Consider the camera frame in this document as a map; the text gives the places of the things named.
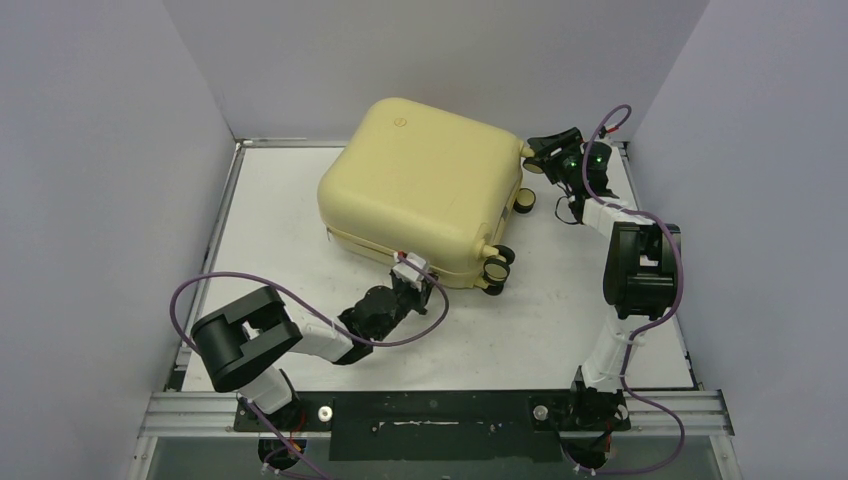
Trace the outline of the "yellow suitcase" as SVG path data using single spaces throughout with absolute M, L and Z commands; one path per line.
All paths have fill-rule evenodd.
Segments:
M 513 133 L 399 97 L 374 103 L 317 188 L 340 244 L 391 264 L 426 260 L 450 288 L 500 294 L 515 253 L 502 242 L 532 156 Z

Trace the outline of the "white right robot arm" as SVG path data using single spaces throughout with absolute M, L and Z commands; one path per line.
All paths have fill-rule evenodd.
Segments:
M 576 223 L 608 240 L 602 293 L 606 320 L 588 358 L 578 367 L 562 413 L 550 414 L 563 430 L 626 429 L 623 380 L 645 328 L 670 311 L 678 293 L 673 250 L 680 244 L 674 225 L 661 228 L 635 212 L 609 186 L 611 146 L 587 145 L 581 132 L 531 137 L 526 170 L 560 187 Z

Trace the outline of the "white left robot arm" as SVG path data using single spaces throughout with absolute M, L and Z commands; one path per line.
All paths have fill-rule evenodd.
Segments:
M 217 392 L 237 392 L 253 401 L 276 430 L 298 419 L 299 403 L 286 374 L 274 363 L 286 353 L 351 365 L 373 353 L 410 312 L 427 313 L 435 285 L 390 275 L 332 324 L 297 321 L 279 291 L 264 286 L 201 318 L 190 338 Z

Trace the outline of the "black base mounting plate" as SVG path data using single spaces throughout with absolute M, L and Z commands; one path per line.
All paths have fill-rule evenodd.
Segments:
M 598 452 L 631 427 L 622 393 L 574 389 L 301 392 L 269 419 L 332 461 L 557 462 L 564 434 Z

